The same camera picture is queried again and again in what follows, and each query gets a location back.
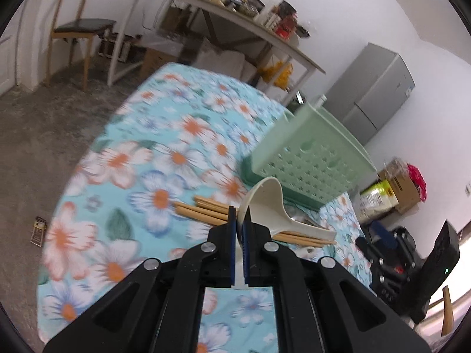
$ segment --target gray floor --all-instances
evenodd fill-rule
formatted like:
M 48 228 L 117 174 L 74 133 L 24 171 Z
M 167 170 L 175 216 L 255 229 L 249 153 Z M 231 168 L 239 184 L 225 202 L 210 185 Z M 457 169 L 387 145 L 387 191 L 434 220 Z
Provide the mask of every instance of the gray floor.
M 15 87 L 0 97 L 0 301 L 37 352 L 34 219 L 50 220 L 75 164 L 138 85 L 133 74 L 108 88 L 105 67 L 94 60 L 87 93 L 79 64 L 54 76 L 49 89 Z

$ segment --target white spoon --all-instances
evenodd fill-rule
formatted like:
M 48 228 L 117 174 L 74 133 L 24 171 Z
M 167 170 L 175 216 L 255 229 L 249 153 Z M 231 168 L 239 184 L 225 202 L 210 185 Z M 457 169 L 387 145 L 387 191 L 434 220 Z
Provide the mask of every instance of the white spoon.
M 283 206 L 283 191 L 278 179 L 270 176 L 259 181 L 244 196 L 237 213 L 239 234 L 250 205 L 250 217 L 253 223 L 264 225 L 274 236 L 280 232 L 299 232 L 308 237 L 333 242 L 337 232 L 307 225 L 291 219 Z

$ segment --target blue tablecloth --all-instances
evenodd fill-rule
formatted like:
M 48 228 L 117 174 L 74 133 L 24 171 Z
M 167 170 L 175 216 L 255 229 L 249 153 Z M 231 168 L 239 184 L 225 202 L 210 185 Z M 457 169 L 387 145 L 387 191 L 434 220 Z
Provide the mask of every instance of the blue tablecloth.
M 177 216 L 194 195 L 238 205 L 247 187 L 237 163 L 285 109 L 230 77 L 169 64 L 133 93 L 78 163 L 57 204 L 42 256 L 38 331 L 44 342 L 147 257 L 178 258 L 206 240 L 209 226 Z M 318 222 L 336 244 L 290 245 L 302 258 L 329 255 L 368 286 L 368 261 L 347 194 Z M 276 352 L 272 290 L 207 289 L 198 352 Z

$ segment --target white table leg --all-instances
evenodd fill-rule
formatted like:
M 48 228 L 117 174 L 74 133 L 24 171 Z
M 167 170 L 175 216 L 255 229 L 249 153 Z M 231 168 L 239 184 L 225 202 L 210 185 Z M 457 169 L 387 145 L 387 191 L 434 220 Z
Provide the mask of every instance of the white table leg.
M 283 102 L 281 102 L 281 104 L 286 107 L 288 106 L 288 103 L 291 102 L 291 99 L 294 97 L 294 95 L 296 94 L 296 92 L 299 90 L 299 88 L 301 86 L 303 86 L 303 84 L 306 83 L 306 81 L 308 79 L 310 79 L 310 77 L 314 74 L 314 72 L 316 71 L 315 68 L 313 69 L 308 69 L 305 71 L 305 73 L 302 75 L 302 77 L 298 80 L 298 82 L 296 82 L 296 84 L 293 86 L 293 88 L 291 89 L 291 91 L 285 96 L 285 98 L 283 99 Z
M 121 23 L 118 38 L 116 39 L 115 47 L 113 49 L 113 55 L 111 57 L 110 68 L 108 70 L 108 82 L 107 82 L 108 87 L 111 87 L 111 85 L 114 82 L 116 64 L 118 63 L 118 56 L 121 53 L 122 42 L 123 42 L 123 39 L 124 39 L 124 30 L 126 29 L 126 26 L 128 25 L 129 19 L 131 17 L 131 14 L 132 14 L 134 8 L 137 5 L 137 2 L 138 2 L 138 0 L 132 0 L 131 1 L 131 5 L 129 6 L 129 9 L 126 12 L 126 14 L 124 15 L 123 21 Z
M 281 68 L 278 69 L 278 71 L 273 75 L 273 77 L 270 79 L 270 81 L 267 83 L 267 86 L 262 90 L 263 93 L 266 93 L 268 88 L 273 85 L 276 81 L 276 79 L 280 76 L 280 74 L 283 72 L 285 69 L 286 65 L 292 60 L 293 58 L 291 56 L 288 56 L 285 62 L 283 62 L 283 65 L 281 65 Z

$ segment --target bundle of chopsticks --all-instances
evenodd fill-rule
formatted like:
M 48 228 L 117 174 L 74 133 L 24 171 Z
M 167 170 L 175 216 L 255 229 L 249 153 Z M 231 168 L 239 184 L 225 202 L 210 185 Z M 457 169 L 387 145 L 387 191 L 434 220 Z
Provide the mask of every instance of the bundle of chopsticks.
M 228 222 L 228 204 L 197 195 L 195 195 L 193 199 L 196 204 L 195 206 L 181 202 L 174 202 L 173 206 L 175 207 L 175 213 L 213 226 L 223 225 Z M 272 236 L 272 239 L 277 240 L 278 242 L 310 247 L 324 247 L 327 244 L 333 244 L 333 242 L 310 238 L 297 232 L 281 232 Z

